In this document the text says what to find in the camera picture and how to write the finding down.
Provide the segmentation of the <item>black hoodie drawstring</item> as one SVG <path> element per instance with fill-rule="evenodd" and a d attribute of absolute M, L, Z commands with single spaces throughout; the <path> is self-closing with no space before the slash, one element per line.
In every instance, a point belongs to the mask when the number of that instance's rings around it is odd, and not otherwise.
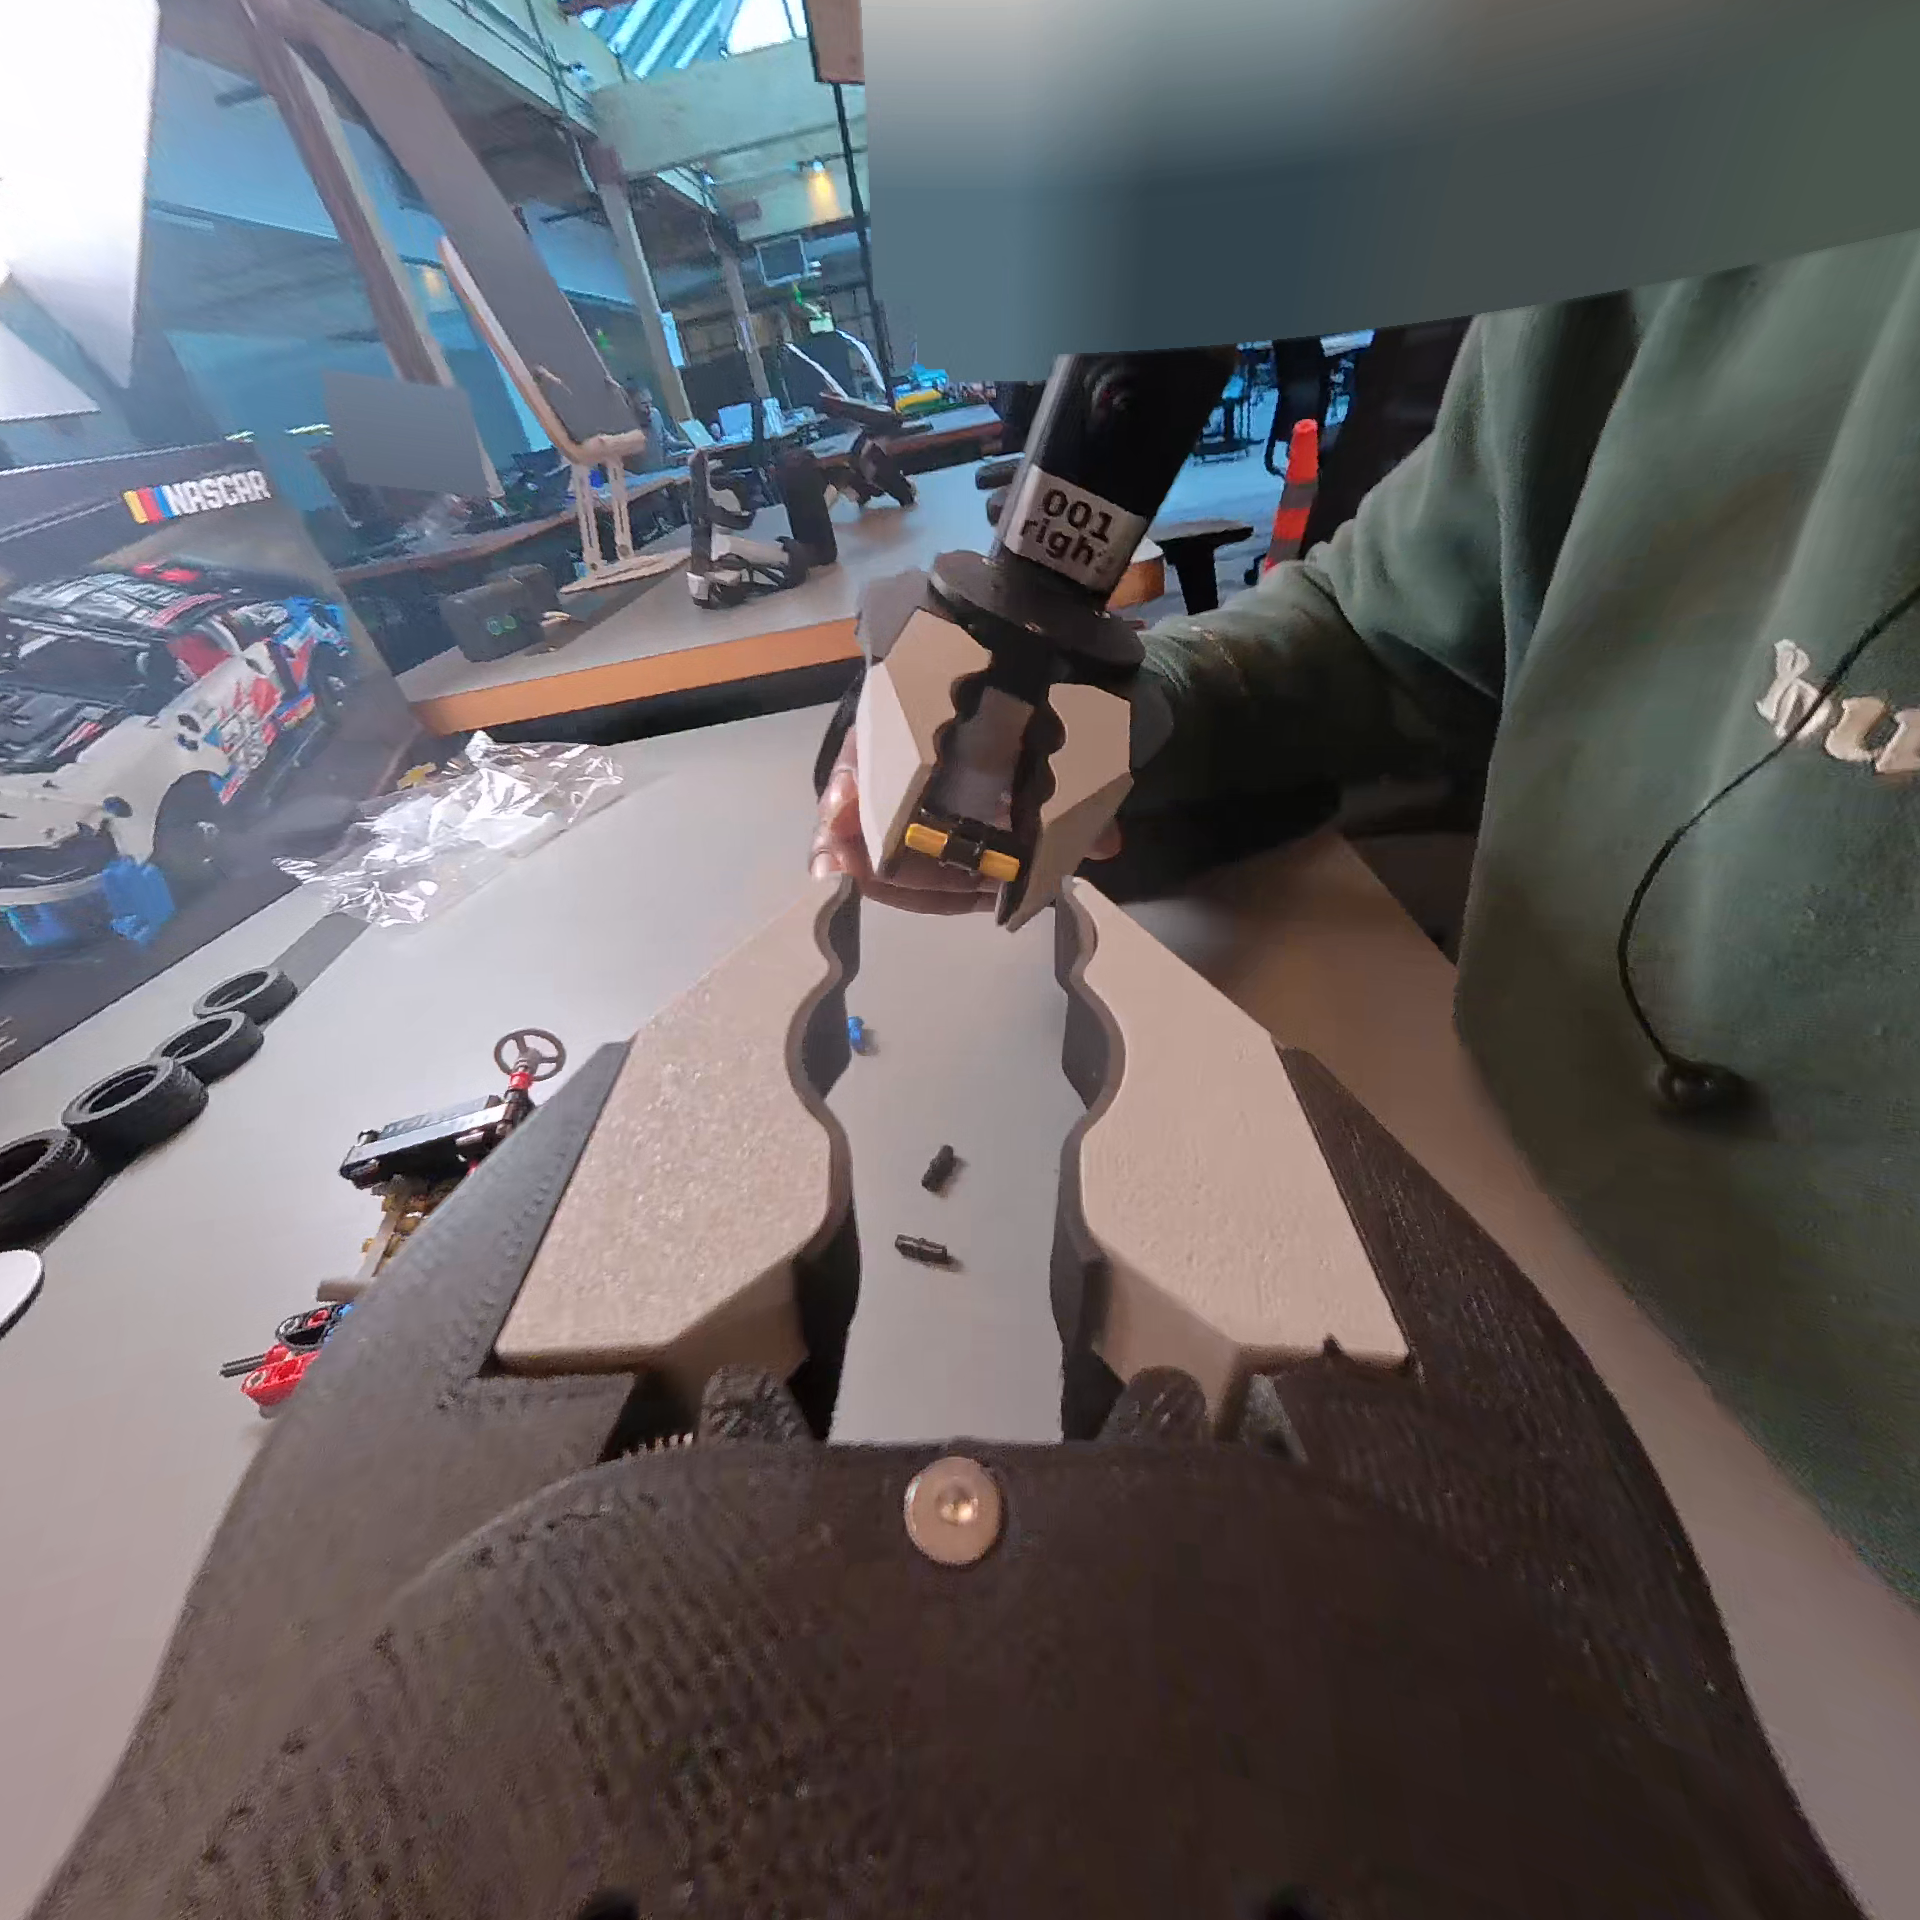
<path fill-rule="evenodd" d="M 1728 805 L 1810 734 L 1816 733 L 1821 746 L 1827 746 L 1831 737 L 1840 734 L 1841 745 L 1855 753 L 1855 764 L 1880 769 L 1883 754 L 1894 746 L 1899 723 L 1880 694 L 1848 694 L 1845 684 L 1878 643 L 1915 614 L 1915 608 L 1917 587 L 1910 584 L 1855 632 L 1817 680 L 1810 679 L 1811 660 L 1793 643 L 1782 640 L 1776 655 L 1788 656 L 1788 662 L 1773 667 L 1765 696 L 1758 704 L 1758 717 L 1767 725 L 1769 745 L 1760 756 L 1739 767 L 1739 772 L 1721 780 L 1685 819 L 1668 830 L 1628 892 L 1612 947 L 1614 978 L 1625 1014 L 1651 1061 L 1648 1100 L 1672 1121 L 1742 1114 L 1755 1105 L 1758 1094 L 1749 1079 L 1737 1068 L 1687 1057 L 1659 1031 L 1634 973 L 1644 908 L 1687 838 L 1721 805 Z"/>

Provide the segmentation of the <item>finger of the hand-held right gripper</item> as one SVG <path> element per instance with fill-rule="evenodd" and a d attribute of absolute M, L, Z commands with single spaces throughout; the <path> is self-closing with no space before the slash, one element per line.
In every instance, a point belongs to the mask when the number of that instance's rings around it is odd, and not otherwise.
<path fill-rule="evenodd" d="M 999 887 L 997 927 L 1030 925 L 1092 859 L 1134 785 L 1131 730 L 1131 709 L 1114 691 L 1048 688 L 1026 733 L 1030 764 L 1014 785 L 1019 873 Z"/>
<path fill-rule="evenodd" d="M 908 846 L 932 796 L 942 734 L 955 720 L 961 684 L 992 658 L 924 596 L 864 596 L 858 645 L 866 667 L 858 694 L 858 846 L 874 879 L 949 890 L 983 890 L 978 874 Z"/>

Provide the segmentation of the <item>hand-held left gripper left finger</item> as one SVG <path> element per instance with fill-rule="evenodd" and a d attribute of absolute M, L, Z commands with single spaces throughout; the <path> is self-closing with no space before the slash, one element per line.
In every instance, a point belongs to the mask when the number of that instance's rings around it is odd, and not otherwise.
<path fill-rule="evenodd" d="M 805 1421 L 839 1399 L 858 1303 L 848 879 L 801 896 L 639 1026 L 492 1344 L 502 1374 L 627 1376 L 696 1406 L 743 1369 Z"/>

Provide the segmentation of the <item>yellow lego axle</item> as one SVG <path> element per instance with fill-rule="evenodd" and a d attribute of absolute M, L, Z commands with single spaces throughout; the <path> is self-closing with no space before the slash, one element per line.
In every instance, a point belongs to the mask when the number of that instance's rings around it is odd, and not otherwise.
<path fill-rule="evenodd" d="M 990 844 L 994 849 L 992 857 L 979 862 L 982 873 L 978 877 L 970 877 L 966 873 L 948 869 L 940 860 L 940 849 L 942 849 L 945 830 L 953 826 L 960 826 L 964 835 L 978 836 L 983 844 Z M 905 852 L 924 857 L 925 860 L 932 860 L 942 869 L 966 874 L 975 883 L 983 883 L 992 887 L 1011 887 L 1014 883 L 1019 880 L 1021 866 L 1024 866 L 1021 859 L 1017 857 L 1017 849 L 1014 846 L 1011 838 L 1003 830 L 987 828 L 982 822 L 964 821 L 964 819 L 951 821 L 951 822 L 925 821 L 925 819 L 913 821 L 903 830 L 903 849 Z"/>

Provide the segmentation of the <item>black robot device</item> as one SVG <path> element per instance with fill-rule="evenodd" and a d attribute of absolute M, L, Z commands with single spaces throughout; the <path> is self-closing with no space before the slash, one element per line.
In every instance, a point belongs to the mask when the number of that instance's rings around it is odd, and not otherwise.
<path fill-rule="evenodd" d="M 779 444 L 770 474 L 786 532 L 756 541 L 756 515 L 736 491 L 741 470 L 727 467 L 717 448 L 698 448 L 688 458 L 684 584 L 698 611 L 724 613 L 787 593 L 838 564 L 825 473 L 816 457 L 803 447 Z"/>

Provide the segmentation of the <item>person's right hand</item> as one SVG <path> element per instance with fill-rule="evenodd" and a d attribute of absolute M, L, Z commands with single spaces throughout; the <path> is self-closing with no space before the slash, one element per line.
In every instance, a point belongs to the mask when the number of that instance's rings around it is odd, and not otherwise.
<path fill-rule="evenodd" d="M 876 873 L 860 816 L 860 785 L 852 720 L 836 713 L 816 760 L 818 808 L 808 851 L 812 879 L 852 879 L 864 901 L 934 919 L 992 913 L 996 889 L 924 855 L 902 852 Z"/>

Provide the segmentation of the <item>lego set box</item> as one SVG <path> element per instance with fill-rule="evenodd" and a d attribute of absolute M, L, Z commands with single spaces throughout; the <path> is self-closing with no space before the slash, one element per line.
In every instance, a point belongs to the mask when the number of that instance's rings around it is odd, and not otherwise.
<path fill-rule="evenodd" d="M 242 443 L 2 476 L 2 1066 L 282 896 L 418 738 Z"/>

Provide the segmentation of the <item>orange traffic cone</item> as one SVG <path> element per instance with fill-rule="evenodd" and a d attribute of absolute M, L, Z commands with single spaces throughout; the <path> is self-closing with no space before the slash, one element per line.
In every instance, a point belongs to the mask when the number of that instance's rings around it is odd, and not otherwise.
<path fill-rule="evenodd" d="M 1295 562 L 1308 548 L 1308 532 L 1318 500 L 1321 474 L 1321 423 L 1304 416 L 1288 436 L 1281 492 L 1271 516 L 1267 543 L 1258 569 L 1248 573 L 1256 584 L 1281 564 Z"/>

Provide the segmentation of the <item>empty clear plastic bags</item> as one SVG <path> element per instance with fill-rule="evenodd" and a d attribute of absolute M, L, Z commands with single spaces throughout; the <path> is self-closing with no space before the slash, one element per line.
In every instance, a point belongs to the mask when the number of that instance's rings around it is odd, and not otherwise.
<path fill-rule="evenodd" d="M 326 852 L 282 855 L 273 869 L 330 915 L 374 930 L 418 929 L 624 793 L 618 762 L 595 746 L 471 733 L 444 764 L 364 805 Z"/>

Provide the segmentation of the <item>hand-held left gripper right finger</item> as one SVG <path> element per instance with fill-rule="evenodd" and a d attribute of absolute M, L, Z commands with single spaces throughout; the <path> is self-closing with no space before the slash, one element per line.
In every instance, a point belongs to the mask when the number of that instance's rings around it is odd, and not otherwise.
<path fill-rule="evenodd" d="M 1152 1371 L 1196 1385 L 1207 1429 L 1295 1362 L 1400 1373 L 1408 1337 L 1299 1088 L 1312 1061 L 1085 880 L 1054 952 L 1084 1105 L 1054 1229 L 1062 1424 L 1102 1426 Z"/>

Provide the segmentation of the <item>partly built lego car chassis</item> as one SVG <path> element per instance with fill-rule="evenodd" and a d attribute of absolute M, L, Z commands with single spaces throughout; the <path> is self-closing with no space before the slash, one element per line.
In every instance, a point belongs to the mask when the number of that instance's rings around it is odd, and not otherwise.
<path fill-rule="evenodd" d="M 534 1114 L 534 1092 L 565 1068 L 563 1043 L 546 1029 L 519 1026 L 492 1046 L 502 1091 L 444 1111 L 402 1116 L 364 1130 L 347 1146 L 340 1178 L 377 1201 L 377 1223 L 357 1266 L 315 1287 L 315 1300 L 282 1319 L 270 1344 L 234 1357 L 220 1378 L 236 1385 L 270 1421 L 297 1390 L 347 1314 L 397 1261 L 428 1220 Z"/>

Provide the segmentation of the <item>small black box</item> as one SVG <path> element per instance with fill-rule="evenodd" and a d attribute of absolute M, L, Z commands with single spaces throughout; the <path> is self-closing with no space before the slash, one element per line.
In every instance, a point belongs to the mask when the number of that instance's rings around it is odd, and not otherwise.
<path fill-rule="evenodd" d="M 473 664 L 525 655 L 571 621 L 543 564 L 508 566 L 476 587 L 445 593 L 437 613 L 451 646 Z"/>

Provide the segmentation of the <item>pale wooden stand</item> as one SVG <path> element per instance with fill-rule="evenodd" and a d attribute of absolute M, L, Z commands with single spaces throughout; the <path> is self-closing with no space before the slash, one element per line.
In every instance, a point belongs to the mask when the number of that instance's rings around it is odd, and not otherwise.
<path fill-rule="evenodd" d="M 560 375 L 529 363 L 508 329 L 498 321 L 478 281 L 449 238 L 437 243 L 440 267 L 467 323 L 490 348 L 513 394 L 539 423 L 569 479 L 569 500 L 577 522 L 582 560 L 574 580 L 557 587 L 569 604 L 588 594 L 636 587 L 671 574 L 690 564 L 684 544 L 639 552 L 632 528 L 632 483 L 627 461 L 646 450 L 644 429 L 580 436 L 563 424 L 557 394 Z"/>

